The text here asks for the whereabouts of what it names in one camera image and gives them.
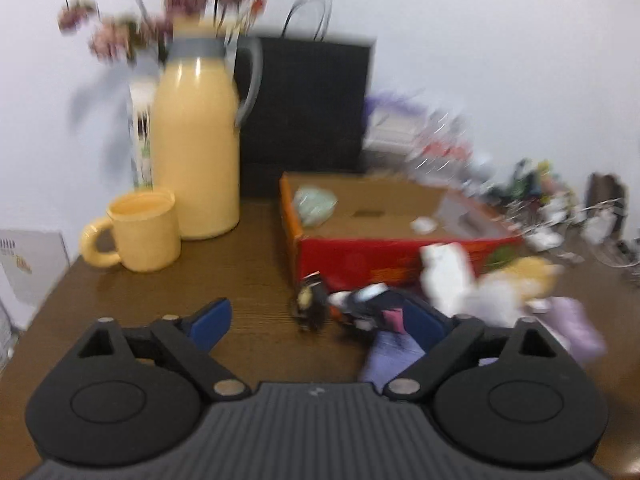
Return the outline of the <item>navy blue cloth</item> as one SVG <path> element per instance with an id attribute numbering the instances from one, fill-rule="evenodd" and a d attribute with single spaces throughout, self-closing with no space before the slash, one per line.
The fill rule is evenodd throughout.
<path id="1" fill-rule="evenodd" d="M 452 330 L 454 323 L 413 292 L 369 285 L 329 296 L 332 318 L 357 336 L 369 338 L 369 353 L 359 379 L 381 391 Z"/>

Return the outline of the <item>small dark figurine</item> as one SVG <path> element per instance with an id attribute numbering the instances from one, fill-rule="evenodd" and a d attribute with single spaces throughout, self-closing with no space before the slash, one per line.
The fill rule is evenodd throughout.
<path id="1" fill-rule="evenodd" d="M 303 330 L 318 332 L 329 316 L 329 292 L 319 272 L 308 274 L 296 286 L 291 301 L 293 320 Z"/>

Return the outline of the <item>yellow mug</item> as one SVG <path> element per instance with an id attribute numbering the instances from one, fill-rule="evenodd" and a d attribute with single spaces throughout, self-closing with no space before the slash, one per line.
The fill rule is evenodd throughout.
<path id="1" fill-rule="evenodd" d="M 138 273 L 167 268 L 181 254 L 174 193 L 143 190 L 115 198 L 106 216 L 82 231 L 79 251 L 97 268 L 121 264 Z"/>

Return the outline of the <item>green bubble wrap pouch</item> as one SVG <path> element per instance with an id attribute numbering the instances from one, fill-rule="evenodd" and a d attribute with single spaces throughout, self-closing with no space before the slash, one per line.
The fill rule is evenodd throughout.
<path id="1" fill-rule="evenodd" d="M 298 188 L 293 198 L 294 209 L 305 228 L 321 226 L 331 218 L 336 205 L 337 197 L 333 192 L 312 185 Z"/>

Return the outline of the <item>white yellow plush toy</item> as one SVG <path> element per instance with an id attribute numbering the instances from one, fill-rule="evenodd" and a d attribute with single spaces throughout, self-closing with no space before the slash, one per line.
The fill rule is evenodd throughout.
<path id="1" fill-rule="evenodd" d="M 525 305 L 548 296 L 564 266 L 541 257 L 517 258 L 481 276 L 473 272 L 458 243 L 420 248 L 422 292 L 440 313 L 464 314 L 491 327 L 512 327 L 526 315 Z"/>

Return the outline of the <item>white paper stack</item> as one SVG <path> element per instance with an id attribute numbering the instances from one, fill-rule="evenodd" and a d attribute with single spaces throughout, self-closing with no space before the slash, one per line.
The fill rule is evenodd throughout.
<path id="1" fill-rule="evenodd" d="M 27 330 L 70 266 L 60 232 L 1 230 L 1 303 L 19 330 Z"/>

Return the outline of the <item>purple white tissue pack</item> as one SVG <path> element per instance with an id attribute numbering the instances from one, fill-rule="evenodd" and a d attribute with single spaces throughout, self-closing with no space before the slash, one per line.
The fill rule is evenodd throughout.
<path id="1" fill-rule="evenodd" d="M 370 93 L 364 100 L 362 148 L 406 157 L 426 127 L 431 110 L 423 89 Z"/>

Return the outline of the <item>purple cloth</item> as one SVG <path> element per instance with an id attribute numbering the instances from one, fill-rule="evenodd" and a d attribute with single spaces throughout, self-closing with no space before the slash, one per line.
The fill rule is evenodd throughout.
<path id="1" fill-rule="evenodd" d="M 580 301 L 550 297 L 547 304 L 549 311 L 544 315 L 544 322 L 566 341 L 567 351 L 576 362 L 586 365 L 605 355 L 605 340 L 590 322 Z"/>

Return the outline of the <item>yellow thermos jug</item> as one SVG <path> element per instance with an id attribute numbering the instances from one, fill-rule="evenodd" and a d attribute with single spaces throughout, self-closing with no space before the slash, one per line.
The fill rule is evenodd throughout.
<path id="1" fill-rule="evenodd" d="M 235 52 L 250 62 L 240 98 L 227 63 L 228 44 L 212 24 L 180 18 L 151 110 L 153 184 L 176 196 L 185 240 L 207 240 L 240 221 L 240 129 L 262 82 L 262 45 L 239 36 Z"/>

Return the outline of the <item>white carton vase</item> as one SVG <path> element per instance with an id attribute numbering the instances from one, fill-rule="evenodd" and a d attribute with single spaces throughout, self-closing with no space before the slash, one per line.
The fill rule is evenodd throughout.
<path id="1" fill-rule="evenodd" d="M 150 188 L 153 185 L 150 125 L 156 88 L 157 81 L 148 77 L 134 79 L 129 85 L 128 131 L 134 188 Z"/>

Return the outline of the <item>black paper bag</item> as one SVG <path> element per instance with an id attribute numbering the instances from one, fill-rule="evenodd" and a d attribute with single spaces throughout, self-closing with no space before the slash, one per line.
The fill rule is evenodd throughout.
<path id="1" fill-rule="evenodd" d="M 262 32 L 262 83 L 241 127 L 241 196 L 273 198 L 286 172 L 363 172 L 373 44 L 326 38 L 332 0 L 295 0 Z"/>

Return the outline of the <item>water bottle pack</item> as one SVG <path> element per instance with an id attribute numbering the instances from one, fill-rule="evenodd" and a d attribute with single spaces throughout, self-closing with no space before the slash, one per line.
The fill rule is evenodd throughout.
<path id="1" fill-rule="evenodd" d="M 465 117 L 436 108 L 416 136 L 406 158 L 410 180 L 435 188 L 451 188 L 481 196 L 491 185 L 495 165 L 490 155 L 476 152 Z"/>

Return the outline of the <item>red orange cardboard box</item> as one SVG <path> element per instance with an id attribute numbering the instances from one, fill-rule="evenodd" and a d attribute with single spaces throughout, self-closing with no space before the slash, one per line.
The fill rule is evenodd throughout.
<path id="1" fill-rule="evenodd" d="M 321 226 L 304 226 L 295 193 L 320 188 L 337 198 Z M 449 188 L 428 188 L 396 178 L 353 174 L 284 174 L 280 207 L 293 282 L 318 272 L 332 292 L 383 282 L 414 284 L 420 249 L 460 244 L 480 275 L 522 244 L 518 229 L 490 207 Z"/>

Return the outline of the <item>brown wallet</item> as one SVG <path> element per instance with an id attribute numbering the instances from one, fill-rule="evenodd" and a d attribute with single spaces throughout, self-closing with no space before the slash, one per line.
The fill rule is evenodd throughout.
<path id="1" fill-rule="evenodd" d="M 586 192 L 588 207 L 608 202 L 617 217 L 626 216 L 626 186 L 615 174 L 590 174 Z"/>

